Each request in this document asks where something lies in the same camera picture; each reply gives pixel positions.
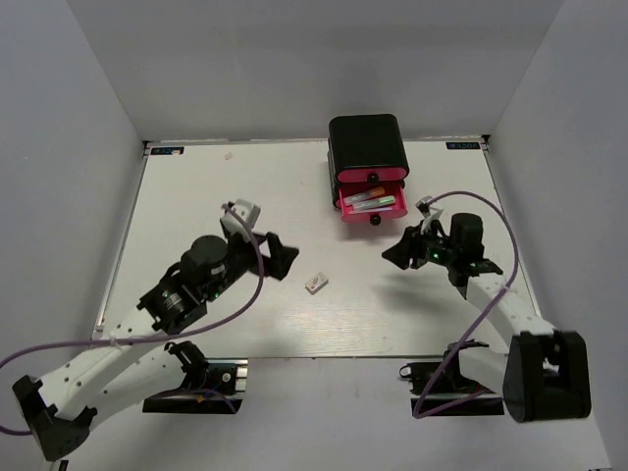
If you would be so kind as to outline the pink drawer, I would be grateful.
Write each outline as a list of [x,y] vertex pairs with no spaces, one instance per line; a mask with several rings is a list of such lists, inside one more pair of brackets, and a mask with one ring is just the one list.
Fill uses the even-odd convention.
[[351,168],[336,175],[339,183],[379,183],[403,181],[409,171],[403,167]]
[[408,212],[400,182],[342,184],[336,206],[343,222],[374,226],[385,220],[402,218]]

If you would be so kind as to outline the pink top drawer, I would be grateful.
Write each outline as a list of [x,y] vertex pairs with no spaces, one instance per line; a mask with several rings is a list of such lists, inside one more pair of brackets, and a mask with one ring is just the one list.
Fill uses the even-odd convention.
[[403,167],[351,168],[336,175],[339,183],[379,183],[403,181],[409,171]]

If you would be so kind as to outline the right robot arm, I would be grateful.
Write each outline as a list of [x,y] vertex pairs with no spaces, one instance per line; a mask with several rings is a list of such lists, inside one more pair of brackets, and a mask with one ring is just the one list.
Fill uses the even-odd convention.
[[518,423],[588,417],[585,340],[539,317],[511,291],[502,269],[486,257],[483,235],[475,214],[454,214],[448,232],[438,216],[426,216],[382,254],[401,270],[429,263],[445,268],[450,284],[480,312],[439,366],[420,377],[414,416],[443,414],[488,394]]

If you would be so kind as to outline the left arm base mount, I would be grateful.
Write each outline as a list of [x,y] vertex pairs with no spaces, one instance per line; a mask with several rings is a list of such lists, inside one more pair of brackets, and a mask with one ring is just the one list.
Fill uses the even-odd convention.
[[142,404],[143,413],[235,415],[245,393],[247,360],[210,359],[191,341],[170,341],[164,350],[178,359],[183,380]]

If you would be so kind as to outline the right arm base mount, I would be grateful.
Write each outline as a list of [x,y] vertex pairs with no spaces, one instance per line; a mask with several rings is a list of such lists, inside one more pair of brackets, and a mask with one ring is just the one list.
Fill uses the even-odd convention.
[[501,397],[507,354],[478,340],[466,341],[445,366],[446,354],[407,363],[398,376],[410,384],[411,416],[502,416]]

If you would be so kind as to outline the orange cap glue stick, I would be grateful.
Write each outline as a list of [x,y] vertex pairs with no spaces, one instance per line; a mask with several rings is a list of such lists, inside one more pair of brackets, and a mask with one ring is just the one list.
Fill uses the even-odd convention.
[[381,187],[374,187],[359,193],[347,196],[343,199],[343,203],[348,206],[352,206],[356,203],[360,203],[362,201],[370,200],[373,198],[378,198],[385,194],[385,190]]

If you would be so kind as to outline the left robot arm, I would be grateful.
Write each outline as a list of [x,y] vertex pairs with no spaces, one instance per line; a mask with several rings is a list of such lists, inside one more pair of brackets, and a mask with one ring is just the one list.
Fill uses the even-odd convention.
[[299,254],[274,233],[204,235],[116,325],[89,348],[40,378],[13,385],[45,460],[71,454],[107,418],[155,394],[190,393],[207,385],[206,356],[180,334],[207,313],[243,275],[283,280]]

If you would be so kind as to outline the green cap glue stick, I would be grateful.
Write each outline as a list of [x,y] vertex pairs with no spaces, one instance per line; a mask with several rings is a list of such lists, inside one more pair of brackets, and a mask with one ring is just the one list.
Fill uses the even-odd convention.
[[396,204],[396,198],[393,195],[387,195],[379,198],[373,198],[370,200],[362,201],[352,205],[353,210],[388,207]]

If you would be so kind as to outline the blue cap glue stick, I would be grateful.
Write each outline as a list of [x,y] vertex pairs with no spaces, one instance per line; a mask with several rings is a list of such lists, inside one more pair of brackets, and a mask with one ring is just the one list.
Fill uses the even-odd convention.
[[367,209],[359,209],[349,212],[349,215],[361,215],[361,214],[373,214],[373,213],[382,213],[392,211],[393,207],[377,207],[377,208],[367,208]]

